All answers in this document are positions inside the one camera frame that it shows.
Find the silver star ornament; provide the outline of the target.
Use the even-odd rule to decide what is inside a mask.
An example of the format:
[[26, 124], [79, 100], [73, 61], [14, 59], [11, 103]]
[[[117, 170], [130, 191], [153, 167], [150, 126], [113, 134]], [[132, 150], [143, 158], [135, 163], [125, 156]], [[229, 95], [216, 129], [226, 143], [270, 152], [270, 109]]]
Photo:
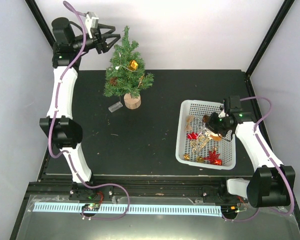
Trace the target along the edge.
[[205, 137], [209, 137], [210, 135], [213, 135], [214, 133], [212, 131], [210, 131], [208, 128], [206, 128], [205, 126], [202, 126], [200, 128], [200, 132], [199, 135], [203, 135]]

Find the white ball string lights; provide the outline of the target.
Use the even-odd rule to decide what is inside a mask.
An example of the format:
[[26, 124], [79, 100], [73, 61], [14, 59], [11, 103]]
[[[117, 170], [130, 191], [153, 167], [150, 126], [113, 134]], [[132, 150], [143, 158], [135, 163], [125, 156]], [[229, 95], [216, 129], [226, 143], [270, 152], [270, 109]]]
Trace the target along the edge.
[[113, 63], [111, 63], [111, 65], [107, 68], [107, 70], [118, 71], [120, 68], [123, 68], [127, 71], [130, 71], [130, 72], [138, 72], [139, 71], [138, 69], [136, 71], [129, 70], [129, 63], [130, 63], [131, 60], [127, 64], [124, 64], [122, 62], [122, 54], [120, 52], [118, 52], [118, 57], [119, 57], [119, 64], [114, 65]]

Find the white perforated plastic basket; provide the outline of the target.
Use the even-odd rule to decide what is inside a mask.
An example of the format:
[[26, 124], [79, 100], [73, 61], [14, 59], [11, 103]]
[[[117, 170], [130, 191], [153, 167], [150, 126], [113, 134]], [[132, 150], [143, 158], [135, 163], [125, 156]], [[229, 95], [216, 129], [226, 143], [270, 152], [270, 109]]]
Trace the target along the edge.
[[175, 158], [185, 165], [214, 170], [231, 170], [236, 165], [236, 141], [229, 131], [226, 136], [213, 133], [204, 118], [221, 113], [222, 104], [202, 100], [181, 103]]

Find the gold gift box ornament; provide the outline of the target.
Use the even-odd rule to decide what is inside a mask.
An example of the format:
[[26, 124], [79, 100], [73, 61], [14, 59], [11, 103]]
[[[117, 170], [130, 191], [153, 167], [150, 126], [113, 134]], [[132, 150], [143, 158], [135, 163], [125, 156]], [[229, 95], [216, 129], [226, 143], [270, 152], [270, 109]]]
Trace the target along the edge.
[[138, 67], [139, 67], [139, 64], [137, 63], [136, 60], [133, 59], [129, 62], [129, 65], [128, 65], [129, 70], [136, 71], [138, 69]]

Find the small green christmas tree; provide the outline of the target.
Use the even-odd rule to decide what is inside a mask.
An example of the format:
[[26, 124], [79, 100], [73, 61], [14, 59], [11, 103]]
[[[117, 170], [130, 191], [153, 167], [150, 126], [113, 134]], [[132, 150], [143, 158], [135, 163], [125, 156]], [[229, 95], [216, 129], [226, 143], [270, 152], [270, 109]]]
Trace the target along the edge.
[[130, 27], [125, 26], [120, 44], [114, 45], [110, 66], [105, 72], [103, 95], [123, 96], [124, 105], [130, 110], [141, 106], [141, 91], [153, 86], [154, 75], [146, 72], [146, 64], [137, 51], [139, 43], [130, 40]]

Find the brown pine cone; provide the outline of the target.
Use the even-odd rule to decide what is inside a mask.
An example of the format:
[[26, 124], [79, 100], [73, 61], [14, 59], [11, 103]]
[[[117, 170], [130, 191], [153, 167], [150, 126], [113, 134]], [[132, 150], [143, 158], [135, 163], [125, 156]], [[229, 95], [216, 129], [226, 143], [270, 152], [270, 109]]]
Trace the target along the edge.
[[117, 80], [118, 80], [117, 77], [112, 77], [112, 78], [110, 78], [109, 83], [110, 83], [112, 86], [116, 86], [116, 85], [117, 85]]
[[209, 122], [209, 118], [210, 118], [210, 116], [209, 115], [204, 115], [203, 117], [202, 117], [202, 122], [203, 123], [208, 123]]

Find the brown berry twig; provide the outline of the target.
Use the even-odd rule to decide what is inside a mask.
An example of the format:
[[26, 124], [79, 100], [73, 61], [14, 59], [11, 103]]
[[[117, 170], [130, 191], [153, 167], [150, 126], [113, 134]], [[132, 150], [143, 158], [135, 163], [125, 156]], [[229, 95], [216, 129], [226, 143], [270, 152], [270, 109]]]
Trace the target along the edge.
[[137, 88], [139, 88], [142, 85], [143, 79], [145, 78], [145, 74], [143, 74], [140, 78], [139, 78], [139, 83]]

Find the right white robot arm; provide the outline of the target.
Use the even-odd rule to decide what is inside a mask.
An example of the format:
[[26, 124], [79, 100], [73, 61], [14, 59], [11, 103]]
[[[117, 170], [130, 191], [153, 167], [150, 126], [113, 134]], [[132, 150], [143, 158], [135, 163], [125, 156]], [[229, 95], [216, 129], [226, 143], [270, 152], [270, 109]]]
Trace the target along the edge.
[[259, 128], [263, 118], [256, 120], [252, 113], [245, 112], [242, 101], [239, 96], [225, 98], [221, 113], [212, 113], [206, 123], [207, 129], [220, 137], [227, 133], [236, 136], [254, 169], [251, 179], [230, 178], [218, 187], [218, 198], [228, 202], [236, 195], [246, 198], [254, 208], [289, 206], [294, 209], [295, 170], [276, 157]]

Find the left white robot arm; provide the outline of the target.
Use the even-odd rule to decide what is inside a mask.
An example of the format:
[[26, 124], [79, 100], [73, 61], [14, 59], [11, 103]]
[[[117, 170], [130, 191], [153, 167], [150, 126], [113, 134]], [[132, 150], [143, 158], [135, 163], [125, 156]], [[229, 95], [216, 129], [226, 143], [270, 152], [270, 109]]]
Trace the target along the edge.
[[74, 121], [72, 114], [73, 94], [82, 56], [95, 49], [98, 54], [108, 52], [120, 39], [115, 27], [99, 23], [97, 16], [85, 17], [82, 34], [76, 36], [66, 17], [52, 21], [53, 44], [52, 67], [54, 84], [50, 107], [39, 126], [48, 139], [48, 152], [52, 158], [64, 156], [72, 174], [73, 182], [82, 184], [79, 193], [87, 200], [98, 192], [92, 171], [82, 150], [83, 129]]

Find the gold merry christmas sign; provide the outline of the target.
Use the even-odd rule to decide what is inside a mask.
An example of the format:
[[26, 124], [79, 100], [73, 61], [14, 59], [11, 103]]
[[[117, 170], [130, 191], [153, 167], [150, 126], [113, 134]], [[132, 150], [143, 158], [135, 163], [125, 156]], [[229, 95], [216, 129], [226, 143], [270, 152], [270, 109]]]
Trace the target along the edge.
[[210, 140], [212, 140], [211, 136], [204, 135], [199, 135], [197, 139], [191, 140], [190, 146], [192, 149], [192, 153], [198, 155]]

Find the burlap bow ornament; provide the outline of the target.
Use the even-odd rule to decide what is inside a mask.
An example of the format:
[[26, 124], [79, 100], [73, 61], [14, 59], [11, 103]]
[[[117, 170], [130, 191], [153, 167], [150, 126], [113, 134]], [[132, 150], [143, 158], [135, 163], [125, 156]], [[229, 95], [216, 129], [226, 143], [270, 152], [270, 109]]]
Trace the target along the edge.
[[195, 116], [194, 115], [188, 115], [186, 118], [185, 118], [185, 128], [184, 130], [186, 132], [190, 132], [193, 128], [191, 126], [191, 122], [194, 120]]

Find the red star ornament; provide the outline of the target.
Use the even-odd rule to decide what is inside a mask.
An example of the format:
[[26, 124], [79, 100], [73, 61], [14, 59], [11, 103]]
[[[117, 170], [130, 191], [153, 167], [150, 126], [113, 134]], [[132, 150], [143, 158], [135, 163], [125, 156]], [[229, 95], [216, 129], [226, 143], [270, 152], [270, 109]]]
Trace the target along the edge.
[[218, 150], [216, 147], [214, 147], [212, 150], [209, 151], [208, 156], [204, 157], [203, 159], [205, 161], [208, 161], [209, 164], [221, 166], [222, 160], [220, 159], [220, 153], [218, 153]]

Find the small gold gift box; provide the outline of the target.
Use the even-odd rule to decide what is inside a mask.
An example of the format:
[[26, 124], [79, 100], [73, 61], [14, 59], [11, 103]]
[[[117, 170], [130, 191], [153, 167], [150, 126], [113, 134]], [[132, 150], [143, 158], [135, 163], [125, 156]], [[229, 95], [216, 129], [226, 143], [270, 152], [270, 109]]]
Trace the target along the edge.
[[186, 154], [183, 155], [183, 159], [185, 161], [190, 161], [191, 158], [190, 158], [190, 155], [186, 153]]

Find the clear battery box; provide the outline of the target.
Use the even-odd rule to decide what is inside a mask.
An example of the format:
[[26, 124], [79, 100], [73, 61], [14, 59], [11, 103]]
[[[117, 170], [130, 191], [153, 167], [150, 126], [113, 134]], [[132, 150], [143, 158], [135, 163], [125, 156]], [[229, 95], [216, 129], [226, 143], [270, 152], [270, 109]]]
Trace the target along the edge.
[[118, 101], [118, 102], [116, 102], [115, 104], [111, 105], [111, 106], [108, 108], [108, 110], [109, 110], [111, 113], [113, 113], [113, 112], [117, 111], [118, 109], [120, 109], [120, 108], [122, 108], [122, 107], [123, 107], [123, 104], [122, 104], [120, 101]]

